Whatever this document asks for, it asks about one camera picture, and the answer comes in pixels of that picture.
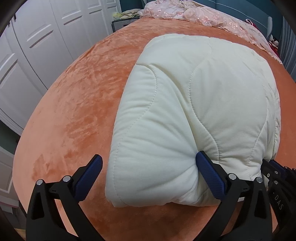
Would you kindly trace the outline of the cream quilted jacket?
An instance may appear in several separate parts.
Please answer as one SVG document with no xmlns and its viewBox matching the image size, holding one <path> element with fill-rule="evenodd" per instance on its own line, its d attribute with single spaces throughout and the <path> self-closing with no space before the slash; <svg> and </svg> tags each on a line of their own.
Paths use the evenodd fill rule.
<svg viewBox="0 0 296 241">
<path fill-rule="evenodd" d="M 273 72 L 253 49 L 205 36 L 155 37 L 120 100 L 105 196 L 115 207 L 215 205 L 196 154 L 254 180 L 278 152 L 280 119 Z"/>
</svg>

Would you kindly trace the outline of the grey blue curtain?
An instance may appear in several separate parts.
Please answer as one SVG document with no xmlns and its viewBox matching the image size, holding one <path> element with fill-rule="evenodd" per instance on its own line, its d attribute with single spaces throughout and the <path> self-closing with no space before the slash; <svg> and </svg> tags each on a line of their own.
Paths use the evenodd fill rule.
<svg viewBox="0 0 296 241">
<path fill-rule="evenodd" d="M 295 33 L 288 24 L 287 20 L 283 18 L 282 30 L 280 36 L 280 59 L 295 82 L 296 75 L 296 43 Z"/>
</svg>

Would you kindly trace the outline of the white wardrobe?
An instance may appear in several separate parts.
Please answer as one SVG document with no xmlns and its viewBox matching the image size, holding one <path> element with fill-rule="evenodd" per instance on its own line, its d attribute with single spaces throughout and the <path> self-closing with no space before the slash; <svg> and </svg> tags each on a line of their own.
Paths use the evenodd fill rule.
<svg viewBox="0 0 296 241">
<path fill-rule="evenodd" d="M 60 74 L 112 33 L 119 1 L 1 1 L 1 121 L 17 134 Z"/>
</svg>

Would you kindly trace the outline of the pink sequined quilt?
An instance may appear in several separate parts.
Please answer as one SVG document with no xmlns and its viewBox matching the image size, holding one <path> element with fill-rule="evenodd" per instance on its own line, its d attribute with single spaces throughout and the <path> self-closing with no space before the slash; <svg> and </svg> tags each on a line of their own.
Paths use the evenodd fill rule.
<svg viewBox="0 0 296 241">
<path fill-rule="evenodd" d="M 282 64 L 267 39 L 254 25 L 195 1 L 151 1 L 138 13 L 141 17 L 189 21 L 225 30 L 256 45 Z"/>
</svg>

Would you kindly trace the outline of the blue upholstered headboard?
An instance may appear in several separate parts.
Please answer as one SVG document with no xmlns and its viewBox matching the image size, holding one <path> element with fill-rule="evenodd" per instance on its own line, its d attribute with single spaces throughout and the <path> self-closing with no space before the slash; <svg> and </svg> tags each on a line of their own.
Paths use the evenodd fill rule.
<svg viewBox="0 0 296 241">
<path fill-rule="evenodd" d="M 267 17 L 273 18 L 273 36 L 280 38 L 282 30 L 282 14 L 272 1 L 265 0 L 204 0 L 198 1 L 228 15 L 234 16 L 242 21 L 250 19 L 260 27 L 257 22 L 267 25 Z"/>
</svg>

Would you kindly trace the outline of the grey nightstand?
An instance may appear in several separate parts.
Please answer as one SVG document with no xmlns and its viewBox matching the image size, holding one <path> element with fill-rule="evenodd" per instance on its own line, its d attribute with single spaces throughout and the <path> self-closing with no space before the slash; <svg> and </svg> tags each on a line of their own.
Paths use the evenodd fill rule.
<svg viewBox="0 0 296 241">
<path fill-rule="evenodd" d="M 135 22 L 138 19 L 139 19 L 139 17 L 135 17 L 135 18 L 131 18 L 131 19 L 123 19 L 123 20 L 120 20 L 120 19 L 114 20 L 111 23 L 112 30 L 113 30 L 113 32 L 116 32 L 116 31 L 124 28 L 125 26 Z"/>
</svg>

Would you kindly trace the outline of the clutter on nightstand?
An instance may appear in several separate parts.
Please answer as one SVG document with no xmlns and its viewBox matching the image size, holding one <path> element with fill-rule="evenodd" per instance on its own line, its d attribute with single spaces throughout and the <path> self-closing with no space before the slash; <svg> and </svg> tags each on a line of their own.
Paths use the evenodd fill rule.
<svg viewBox="0 0 296 241">
<path fill-rule="evenodd" d="M 123 11 L 122 13 L 114 13 L 113 19 L 114 20 L 127 20 L 131 18 L 137 18 L 139 17 L 139 11 L 141 9 L 129 9 L 126 11 Z"/>
</svg>

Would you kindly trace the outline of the red pillow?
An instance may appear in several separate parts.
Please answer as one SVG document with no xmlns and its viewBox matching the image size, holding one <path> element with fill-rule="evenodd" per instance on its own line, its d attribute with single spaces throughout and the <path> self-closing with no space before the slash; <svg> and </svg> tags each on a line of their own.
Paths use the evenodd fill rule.
<svg viewBox="0 0 296 241">
<path fill-rule="evenodd" d="M 278 53 L 278 48 L 274 48 L 270 43 L 269 43 L 269 36 L 273 34 L 273 18 L 271 16 L 268 16 L 267 17 L 267 25 L 263 25 L 262 23 L 260 22 L 257 22 L 260 27 L 258 27 L 256 24 L 255 24 L 255 21 L 252 21 L 250 19 L 245 19 L 245 21 L 254 26 L 255 28 L 257 28 L 263 35 L 265 35 L 265 38 L 268 42 L 268 44 L 270 45 L 271 49 L 274 51 L 274 53 L 279 57 L 279 53 Z"/>
</svg>

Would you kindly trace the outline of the orange plush bed blanket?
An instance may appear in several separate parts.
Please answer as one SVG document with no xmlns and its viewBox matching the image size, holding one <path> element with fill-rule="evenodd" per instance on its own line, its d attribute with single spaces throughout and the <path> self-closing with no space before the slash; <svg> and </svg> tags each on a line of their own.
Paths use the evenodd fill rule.
<svg viewBox="0 0 296 241">
<path fill-rule="evenodd" d="M 276 160 L 295 166 L 295 82 L 265 51 L 225 30 L 180 21 L 141 18 L 98 42 L 53 83 L 32 113 L 16 148 L 13 184 L 24 209 L 38 179 L 59 181 L 95 155 L 108 160 L 113 124 L 127 78 L 154 37 L 179 33 L 226 39 L 264 57 L 280 93 L 281 134 Z M 106 240 L 192 240 L 215 207 L 169 203 L 115 208 L 106 200 L 102 171 L 81 208 Z"/>
</svg>

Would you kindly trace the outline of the plush toy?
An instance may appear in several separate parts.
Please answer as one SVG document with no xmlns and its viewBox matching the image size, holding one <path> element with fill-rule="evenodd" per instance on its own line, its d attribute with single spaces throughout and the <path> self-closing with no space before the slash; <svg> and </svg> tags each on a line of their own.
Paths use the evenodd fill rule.
<svg viewBox="0 0 296 241">
<path fill-rule="evenodd" d="M 279 46 L 279 42 L 278 42 L 278 40 L 277 40 L 273 35 L 270 35 L 270 36 L 269 36 L 269 43 L 270 43 L 274 48 L 278 48 L 278 46 Z"/>
</svg>

